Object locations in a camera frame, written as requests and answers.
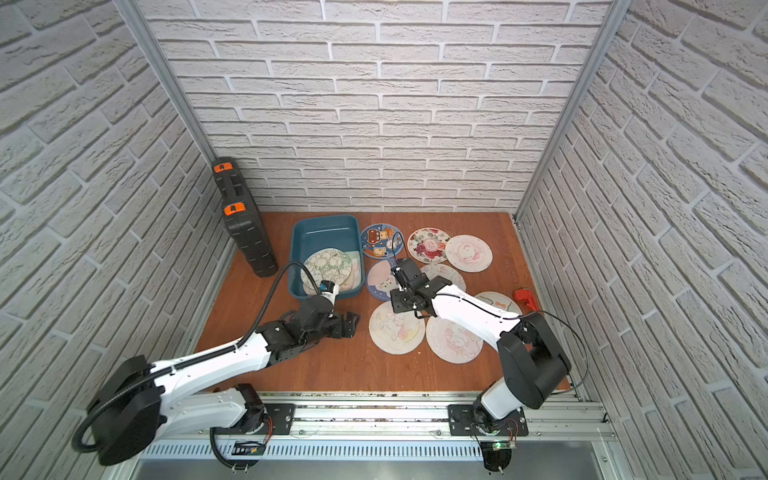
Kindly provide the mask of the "cream pink character coaster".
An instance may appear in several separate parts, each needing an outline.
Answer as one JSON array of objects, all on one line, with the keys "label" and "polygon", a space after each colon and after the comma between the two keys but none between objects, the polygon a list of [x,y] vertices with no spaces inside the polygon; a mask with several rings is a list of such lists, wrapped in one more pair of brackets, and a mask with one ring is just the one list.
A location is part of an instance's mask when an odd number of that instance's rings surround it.
[{"label": "cream pink character coaster", "polygon": [[426,324],[413,313],[395,313],[390,303],[382,303],[369,319],[369,333],[374,344],[382,351],[404,355],[421,344],[426,334]]}]

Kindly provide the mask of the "green bunnies coaster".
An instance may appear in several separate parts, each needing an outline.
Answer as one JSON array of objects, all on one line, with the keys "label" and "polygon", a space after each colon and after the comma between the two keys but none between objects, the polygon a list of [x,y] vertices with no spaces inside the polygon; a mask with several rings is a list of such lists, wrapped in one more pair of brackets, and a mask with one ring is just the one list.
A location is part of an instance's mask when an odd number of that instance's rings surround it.
[{"label": "green bunnies coaster", "polygon": [[351,259],[347,252],[336,248],[325,248],[311,254],[304,266],[312,274],[313,279],[320,285],[322,281],[330,281],[338,285],[341,292],[342,284],[351,273]]}]

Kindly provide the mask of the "teal storage box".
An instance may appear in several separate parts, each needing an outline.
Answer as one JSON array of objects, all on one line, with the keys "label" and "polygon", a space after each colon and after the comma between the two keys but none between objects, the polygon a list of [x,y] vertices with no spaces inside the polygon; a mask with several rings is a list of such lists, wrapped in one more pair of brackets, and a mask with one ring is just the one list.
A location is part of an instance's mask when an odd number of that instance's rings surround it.
[{"label": "teal storage box", "polygon": [[[360,242],[358,220],[352,215],[332,215],[304,219],[297,222],[291,238],[290,260],[304,261],[313,253],[336,248],[342,251],[357,251],[363,267],[363,252]],[[362,285],[355,290],[341,292],[338,299],[345,300],[358,296],[365,283],[362,272]]]}]

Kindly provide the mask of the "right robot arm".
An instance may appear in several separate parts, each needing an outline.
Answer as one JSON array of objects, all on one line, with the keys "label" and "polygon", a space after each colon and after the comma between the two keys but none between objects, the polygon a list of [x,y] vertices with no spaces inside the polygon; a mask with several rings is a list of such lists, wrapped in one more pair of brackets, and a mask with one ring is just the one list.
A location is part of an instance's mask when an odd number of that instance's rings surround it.
[{"label": "right robot arm", "polygon": [[498,352],[502,378],[475,400],[478,425],[490,429],[521,407],[540,408],[569,374],[570,360],[541,313],[493,307],[442,276],[429,278],[411,259],[396,260],[391,273],[398,284],[390,291],[396,313],[451,321]]}]

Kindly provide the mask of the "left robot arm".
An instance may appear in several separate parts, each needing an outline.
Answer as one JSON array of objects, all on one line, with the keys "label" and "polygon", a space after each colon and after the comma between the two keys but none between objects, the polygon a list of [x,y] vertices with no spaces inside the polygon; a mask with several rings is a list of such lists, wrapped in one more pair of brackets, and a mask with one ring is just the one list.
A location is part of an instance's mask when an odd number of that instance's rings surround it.
[{"label": "left robot arm", "polygon": [[336,292],[325,282],[297,310],[256,322],[243,337],[218,347],[154,363],[143,355],[126,360],[91,400],[73,434],[73,450],[95,453],[101,465],[111,466],[157,439],[192,431],[271,433],[274,421],[254,387],[213,388],[291,360],[325,338],[353,337],[360,316],[336,312]]}]

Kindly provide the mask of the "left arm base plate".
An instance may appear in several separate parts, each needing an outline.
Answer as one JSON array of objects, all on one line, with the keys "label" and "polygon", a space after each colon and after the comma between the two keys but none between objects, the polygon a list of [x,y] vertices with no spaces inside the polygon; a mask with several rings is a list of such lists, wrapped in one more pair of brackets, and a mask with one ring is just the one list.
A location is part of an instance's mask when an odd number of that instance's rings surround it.
[{"label": "left arm base plate", "polygon": [[226,434],[288,435],[293,425],[295,404],[267,403],[248,407],[232,427],[224,428]]}]

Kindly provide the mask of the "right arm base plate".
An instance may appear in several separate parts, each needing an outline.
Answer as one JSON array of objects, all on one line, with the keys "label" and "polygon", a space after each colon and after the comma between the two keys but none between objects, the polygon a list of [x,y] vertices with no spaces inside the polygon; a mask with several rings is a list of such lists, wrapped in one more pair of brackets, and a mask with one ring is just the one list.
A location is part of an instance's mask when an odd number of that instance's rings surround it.
[{"label": "right arm base plate", "polygon": [[454,437],[511,437],[529,434],[522,408],[512,410],[507,416],[496,419],[480,405],[449,404],[447,406],[450,434]]}]

